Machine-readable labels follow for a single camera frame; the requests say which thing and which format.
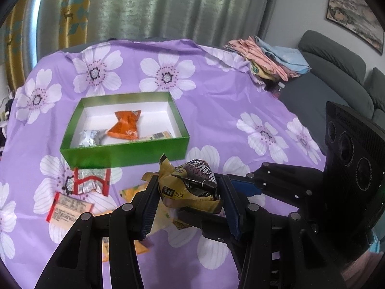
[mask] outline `curtain fold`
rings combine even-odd
[[[22,46],[28,44],[31,25],[37,27],[38,60],[57,49],[109,38],[190,38],[223,46],[255,34],[263,38],[275,4],[275,0],[41,0],[33,6],[39,11],[37,23],[32,23],[28,1],[18,2],[0,30],[12,88],[22,85],[31,69],[31,53]],[[18,44],[11,40],[11,31]]]

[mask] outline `green box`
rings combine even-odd
[[[168,130],[173,138],[128,142],[106,136],[102,145],[79,147],[86,129],[110,129],[115,112],[142,110],[139,137]],[[186,157],[189,133],[169,92],[142,92],[83,98],[67,126],[60,147],[71,168],[110,168],[159,162],[165,154],[171,161]]]

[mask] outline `sofa cushion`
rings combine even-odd
[[[385,75],[375,67],[363,86],[371,96],[375,108],[385,112]]]
[[[372,120],[385,130],[385,113],[383,110],[375,109]]]
[[[308,52],[302,54],[311,67],[311,73],[322,79],[350,107],[361,115],[372,118],[373,101],[364,87],[329,61]]]
[[[280,101],[287,109],[296,114],[303,126],[309,129],[311,137],[318,144],[323,154],[326,132],[326,102],[348,104],[326,83],[312,73],[307,73],[285,83]]]
[[[319,32],[308,30],[302,36],[298,48],[322,57],[343,70],[360,84],[363,84],[366,74],[364,60],[334,40]]]

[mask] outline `gray wall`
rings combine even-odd
[[[385,55],[344,28],[326,20],[329,0],[277,0],[265,41],[295,48],[307,30],[316,30],[361,56],[367,71],[377,67],[385,73]]]

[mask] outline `orange snack package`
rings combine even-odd
[[[138,121],[141,112],[142,111],[115,112],[119,121],[107,132],[107,135],[127,140],[139,139],[136,122]]]

